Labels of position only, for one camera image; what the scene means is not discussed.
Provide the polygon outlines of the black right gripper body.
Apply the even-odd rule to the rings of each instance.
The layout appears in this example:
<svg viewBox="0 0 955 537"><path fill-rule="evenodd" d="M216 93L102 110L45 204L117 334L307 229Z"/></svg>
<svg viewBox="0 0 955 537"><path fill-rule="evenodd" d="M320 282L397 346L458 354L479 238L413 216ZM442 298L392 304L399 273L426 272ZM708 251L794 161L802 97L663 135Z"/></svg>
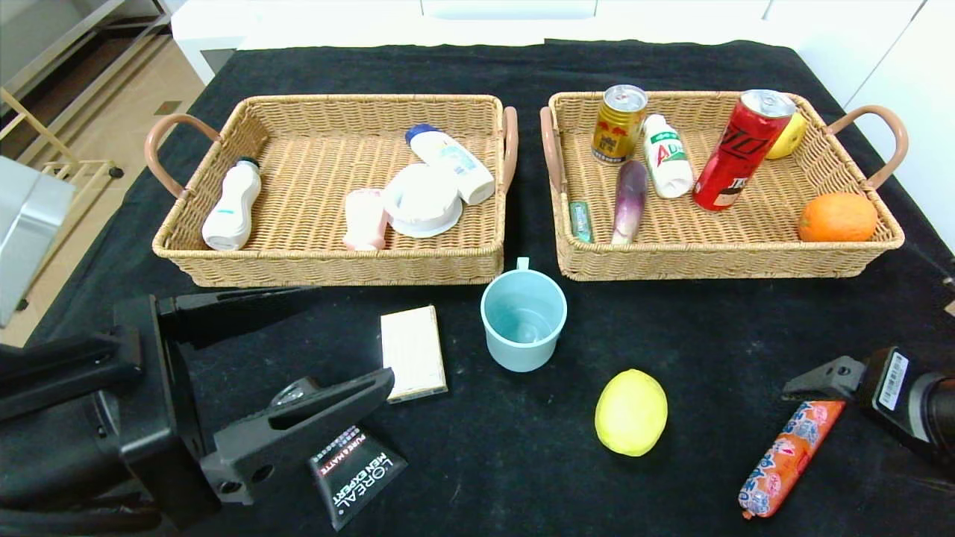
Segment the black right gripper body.
<svg viewBox="0 0 955 537"><path fill-rule="evenodd" d="M898 347L877 351L865 364L857 391L864 412L917 451L952 454L952 375L921 367Z"/></svg>

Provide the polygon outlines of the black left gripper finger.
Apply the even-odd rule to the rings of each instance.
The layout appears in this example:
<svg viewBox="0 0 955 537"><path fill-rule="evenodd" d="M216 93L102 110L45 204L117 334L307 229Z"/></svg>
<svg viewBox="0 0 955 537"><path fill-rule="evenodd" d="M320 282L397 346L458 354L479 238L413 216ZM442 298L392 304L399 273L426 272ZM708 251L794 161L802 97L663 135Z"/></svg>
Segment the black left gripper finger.
<svg viewBox="0 0 955 537"><path fill-rule="evenodd" d="M317 288L256 288L160 299L157 317L170 341L202 349L272 326L313 306Z"/></svg>
<svg viewBox="0 0 955 537"><path fill-rule="evenodd" d="M301 377L265 409L215 432L201 469L223 503L250 506L278 489L325 445L368 417L391 395L395 374L384 368L331 386Z"/></svg>

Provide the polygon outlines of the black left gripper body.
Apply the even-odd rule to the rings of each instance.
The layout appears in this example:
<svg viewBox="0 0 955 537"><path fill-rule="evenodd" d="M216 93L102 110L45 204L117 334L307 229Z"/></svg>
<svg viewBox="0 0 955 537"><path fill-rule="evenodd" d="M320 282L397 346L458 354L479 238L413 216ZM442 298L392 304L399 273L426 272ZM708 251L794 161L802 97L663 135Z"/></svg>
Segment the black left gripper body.
<svg viewBox="0 0 955 537"><path fill-rule="evenodd" d="M175 348L150 295L103 332L2 346L5 533L149 533L219 510Z"/></svg>

